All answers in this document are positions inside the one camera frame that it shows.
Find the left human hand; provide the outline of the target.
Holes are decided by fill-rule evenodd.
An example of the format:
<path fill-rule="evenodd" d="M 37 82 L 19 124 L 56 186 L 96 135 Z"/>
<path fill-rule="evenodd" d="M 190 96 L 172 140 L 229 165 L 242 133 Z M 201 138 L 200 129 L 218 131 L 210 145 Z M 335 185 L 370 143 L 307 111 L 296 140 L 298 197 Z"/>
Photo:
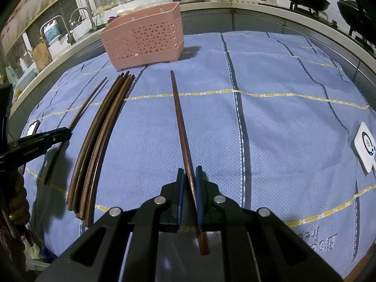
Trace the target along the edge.
<path fill-rule="evenodd" d="M 30 217 L 27 191 L 24 187 L 24 179 L 21 177 L 15 187 L 15 196 L 10 202 L 8 218 L 16 225 L 26 225 Z"/>

